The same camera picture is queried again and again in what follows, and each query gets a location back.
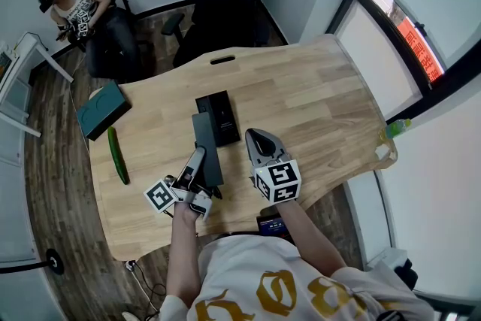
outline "floor trim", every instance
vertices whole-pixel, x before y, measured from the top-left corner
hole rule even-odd
[[[151,10],[143,11],[140,12],[139,14],[135,14],[135,19],[140,20],[144,19],[146,17],[151,17],[153,15],[160,14],[161,12],[166,12],[170,10],[175,10],[176,8],[181,8],[185,7],[187,5],[193,5],[195,4],[195,0],[181,0],[179,2],[175,3],[170,3],[169,5],[161,5],[159,7],[152,8]],[[262,9],[262,12],[264,12],[265,16],[268,18],[269,23],[274,27],[275,32],[279,36],[280,40],[283,42],[284,45],[288,45],[289,43],[286,40],[286,37],[284,34],[280,31],[279,26],[277,25],[276,21],[272,17],[271,13],[268,11],[268,9],[265,7],[264,3],[262,3],[262,0],[258,0],[259,7]],[[63,47],[61,50],[57,51],[56,53],[52,54],[52,58],[54,60],[57,60],[60,56],[64,55],[68,51],[74,48],[73,44],[69,44],[68,46]],[[38,72],[44,68],[47,65],[47,61],[44,60],[41,62],[39,65],[36,65],[32,71],[30,72],[30,78],[29,78],[29,85],[33,86],[33,83],[35,82],[35,79],[38,76]]]
[[[346,193],[347,204],[349,205],[349,210],[351,212],[352,221],[354,222],[355,234],[358,237],[359,251],[361,252],[362,267],[365,270],[368,266],[368,258],[366,257],[366,248],[364,243],[364,238],[362,237],[361,224],[359,222],[357,211],[355,210],[354,199],[352,198],[351,188],[347,183],[347,180],[342,183],[344,192]]]
[[[391,202],[387,195],[386,183],[384,182],[383,173],[381,170],[374,170],[377,186],[383,201],[384,214],[386,215],[386,222],[388,224],[389,238],[391,239],[391,247],[398,248],[398,240],[396,238],[394,217],[392,215]]]
[[[151,17],[152,15],[160,14],[161,12],[166,12],[174,10],[175,8],[185,7],[187,5],[194,5],[195,0],[181,0],[180,2],[170,3],[169,5],[161,5],[159,7],[152,8],[151,10],[140,12],[135,14],[135,19],[140,20],[146,17]]]

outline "green bottle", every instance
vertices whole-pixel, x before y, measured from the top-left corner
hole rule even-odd
[[[411,120],[396,120],[379,131],[379,138],[381,142],[386,142],[405,132],[409,126],[411,126]]]

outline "red sign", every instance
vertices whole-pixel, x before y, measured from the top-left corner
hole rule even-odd
[[[424,71],[428,75],[429,81],[433,82],[437,77],[440,77],[442,72],[437,64],[436,59],[431,54],[431,51],[426,46],[421,36],[416,31],[411,22],[405,17],[402,23],[398,26],[398,30],[406,39],[406,42],[411,46],[414,54],[421,62]]]

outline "gold lettering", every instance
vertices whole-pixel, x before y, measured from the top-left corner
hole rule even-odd
[[[254,319],[255,314],[245,314],[237,303],[224,299],[227,291],[228,289],[224,290],[221,295],[207,300],[209,301],[208,304],[206,304],[205,300],[195,304],[195,311],[197,312],[197,318],[199,321],[215,321],[214,318],[210,318],[209,316],[209,307],[221,307],[222,309],[227,310],[232,321],[252,321]]]
[[[265,288],[264,280],[269,277],[273,278],[271,282],[271,290],[276,298],[272,298]],[[283,304],[281,282],[287,288],[290,297],[290,306]],[[275,273],[272,271],[266,271],[261,276],[261,282],[259,283],[256,294],[264,310],[284,317],[288,316],[291,310],[294,309],[295,302],[297,301],[297,292],[295,291],[294,277],[292,276],[292,273],[287,270],[281,270]]]
[[[323,285],[322,281],[325,281],[328,283],[328,285]],[[307,285],[307,288],[309,289],[310,292],[314,293],[314,297],[311,300],[311,304],[317,309],[319,314],[323,317],[331,317],[335,313],[337,313],[344,305],[346,305],[350,301],[355,301],[356,303],[356,312],[354,315],[354,318],[357,316],[360,316],[363,314],[366,310],[366,304],[362,302],[359,298],[355,296],[351,296],[346,289],[344,289],[344,286],[340,285],[339,283],[335,281],[330,281],[327,280],[325,277],[319,277],[316,278],[314,281],[312,281],[309,285]],[[336,306],[331,306],[329,303],[325,300],[324,295],[328,290],[334,290],[336,292],[337,296],[337,305]]]

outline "cucumber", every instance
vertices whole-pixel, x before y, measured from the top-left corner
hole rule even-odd
[[[115,169],[122,180],[124,185],[128,185],[129,174],[127,173],[126,163],[123,161],[122,152],[120,151],[119,140],[117,139],[117,133],[115,129],[110,126],[107,129],[108,145],[110,146],[110,152],[112,153],[113,163],[115,163]]]

